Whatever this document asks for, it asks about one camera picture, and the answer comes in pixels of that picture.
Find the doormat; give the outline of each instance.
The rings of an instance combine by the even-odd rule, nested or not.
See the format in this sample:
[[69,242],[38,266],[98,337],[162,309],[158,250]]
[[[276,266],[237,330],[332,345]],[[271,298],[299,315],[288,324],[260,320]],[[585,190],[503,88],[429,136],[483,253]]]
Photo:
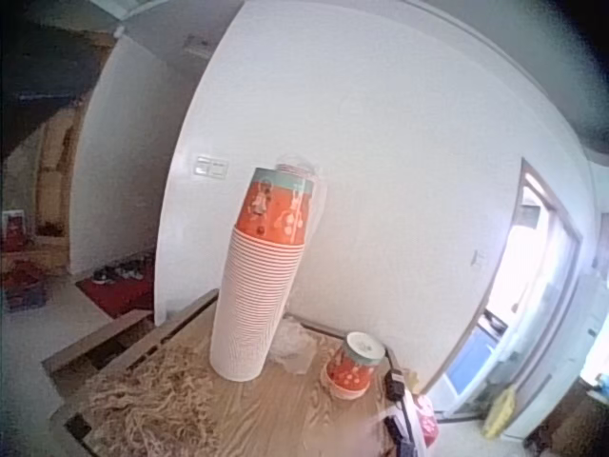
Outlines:
[[145,266],[144,278],[116,278],[112,284],[95,284],[91,278],[76,286],[108,316],[116,319],[133,309],[154,310],[154,266]]

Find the wooden tabletop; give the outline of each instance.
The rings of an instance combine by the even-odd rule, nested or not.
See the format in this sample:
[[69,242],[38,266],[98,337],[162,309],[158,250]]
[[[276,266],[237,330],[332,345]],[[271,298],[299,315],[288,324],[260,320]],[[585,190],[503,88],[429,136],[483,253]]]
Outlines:
[[[215,303],[208,306],[170,339],[165,337],[166,345],[191,347],[208,363],[215,306]],[[281,365],[267,361],[258,378],[235,383],[220,377],[209,366],[216,398],[211,415],[218,424],[219,456],[381,456],[390,451],[392,443],[383,417],[396,414],[403,418],[403,413],[383,395],[388,361],[383,360],[362,398],[335,399],[319,379],[325,361],[341,340],[308,332],[318,341],[318,352],[304,375],[288,373]],[[119,369],[125,361],[134,360],[137,349],[129,354],[132,350],[115,359],[108,368]],[[51,421],[55,424],[67,421],[75,412],[77,397],[60,408]],[[75,449],[74,443],[67,446]]]

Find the stack of paper cups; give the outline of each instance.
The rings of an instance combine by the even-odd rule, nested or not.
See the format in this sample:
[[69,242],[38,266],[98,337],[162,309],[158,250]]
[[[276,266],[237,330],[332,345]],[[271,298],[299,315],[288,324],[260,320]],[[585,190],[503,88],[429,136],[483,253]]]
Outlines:
[[264,366],[305,248],[313,184],[256,169],[233,229],[211,337],[210,363],[231,381]]

